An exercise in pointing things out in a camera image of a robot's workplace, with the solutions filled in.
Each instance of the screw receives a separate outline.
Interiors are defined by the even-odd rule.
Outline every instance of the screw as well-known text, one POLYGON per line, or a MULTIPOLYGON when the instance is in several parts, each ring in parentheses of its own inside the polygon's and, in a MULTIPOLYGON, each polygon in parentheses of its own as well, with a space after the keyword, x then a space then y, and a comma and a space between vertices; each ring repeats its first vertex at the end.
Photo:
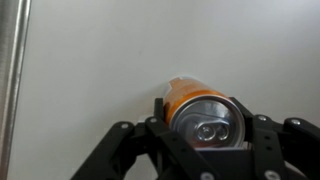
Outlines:
POLYGON ((281 180, 280 175, 272 170, 267 170, 264 173, 264 176, 266 177, 267 180, 281 180))
POLYGON ((259 116, 258 117, 261 121, 266 121, 267 120, 267 118, 265 117, 265 116, 259 116))
POLYGON ((152 119, 150 120, 150 122, 155 123, 155 122, 157 122, 157 119, 156 119, 156 118, 152 118, 152 119))
POLYGON ((203 172, 201 173, 201 180, 214 180, 214 177, 211 173, 209 172, 203 172))
POLYGON ((295 125, 300 125, 300 121, 297 119, 292 119, 291 122, 295 125))
POLYGON ((124 124, 121 125, 121 128, 122 128, 122 129, 126 129, 126 128, 128 128, 128 127, 129 127, 129 124, 127 124, 127 123, 124 123, 124 124))

